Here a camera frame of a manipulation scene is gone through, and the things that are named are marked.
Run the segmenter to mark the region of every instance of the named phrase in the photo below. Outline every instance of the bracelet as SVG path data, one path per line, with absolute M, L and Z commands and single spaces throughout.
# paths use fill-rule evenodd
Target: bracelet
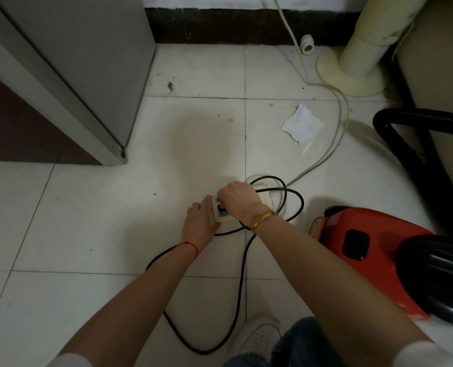
M 194 247 L 196 249 L 196 257 L 194 258 L 194 260 L 198 258 L 199 250 L 194 243 L 191 243 L 189 241 L 184 241 L 182 243 L 179 243 L 176 247 L 179 247 L 180 245 L 191 245 L 192 247 Z
M 253 225 L 253 227 L 251 228 L 252 232 L 254 232 L 254 229 L 255 229 L 261 222 L 266 221 L 268 218 L 270 218 L 270 217 L 273 216 L 273 215 L 277 215 L 277 212 L 271 211 L 271 212 L 268 212 L 266 215 L 264 215 L 264 216 L 262 216 L 262 217 L 261 217 L 260 215 L 255 215 L 255 216 L 254 216 L 254 219 L 255 219 L 255 218 L 260 218 L 260 220 L 259 220 L 258 222 L 256 222 L 256 223 Z

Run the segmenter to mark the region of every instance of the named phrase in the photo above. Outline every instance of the red vacuum body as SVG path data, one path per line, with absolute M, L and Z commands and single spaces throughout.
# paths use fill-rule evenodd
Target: red vacuum body
M 411 319 L 428 318 L 403 288 L 396 272 L 395 254 L 408 238 L 432 232 L 382 212 L 334 206 L 313 222 L 310 234 L 392 299 Z

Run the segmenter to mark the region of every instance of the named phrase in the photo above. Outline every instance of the tile floor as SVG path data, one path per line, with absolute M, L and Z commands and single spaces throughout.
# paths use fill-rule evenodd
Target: tile floor
M 312 80 L 322 50 L 304 57 Z M 0 162 L 0 366 L 45 365 L 150 259 L 179 241 L 192 202 L 231 180 L 265 174 L 291 180 L 325 152 L 338 104 L 330 92 L 304 84 L 297 59 L 290 46 L 159 45 L 127 165 Z M 395 98 L 390 88 L 350 99 L 339 149 L 293 186 L 306 202 L 294 224 L 307 229 L 326 207 L 349 204 L 435 230 L 371 126 Z M 279 131 L 299 103 L 327 125 L 308 147 Z M 289 199 L 284 215 L 297 206 Z M 211 347 L 228 330 L 248 238 L 244 232 L 216 238 L 168 307 L 198 347 Z M 269 313 L 286 330 L 311 314 L 260 241 L 248 254 L 244 289 L 238 327 Z M 453 352 L 453 326 L 420 327 Z M 137 365 L 220 366 L 226 348 L 194 355 L 161 319 Z

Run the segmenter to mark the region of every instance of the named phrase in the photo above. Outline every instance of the person's left hand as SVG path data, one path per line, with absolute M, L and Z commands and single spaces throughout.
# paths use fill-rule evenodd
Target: person's left hand
M 215 222 L 213 225 L 209 224 L 210 198 L 210 196 L 206 196 L 202 203 L 194 202 L 187 209 L 187 217 L 182 227 L 182 240 L 196 245 L 199 253 L 211 243 L 216 231 L 222 225 L 220 222 Z

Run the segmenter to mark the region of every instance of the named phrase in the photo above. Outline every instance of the gold bracelet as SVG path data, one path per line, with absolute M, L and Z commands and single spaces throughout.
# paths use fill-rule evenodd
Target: gold bracelet
M 254 219 L 255 219 L 255 218 L 260 218 L 260 220 L 259 220 L 258 222 L 256 222 L 256 223 L 253 225 L 253 227 L 251 228 L 252 232 L 254 232 L 254 229 L 255 229 L 256 227 L 258 227 L 258 225 L 259 225 L 261 222 L 266 221 L 268 218 L 270 218 L 270 217 L 273 216 L 273 215 L 277 215 L 277 212 L 271 211 L 271 212 L 268 212 L 266 215 L 264 215 L 264 216 L 262 216 L 262 217 L 261 217 L 260 215 L 255 215 L 255 216 L 254 216 Z

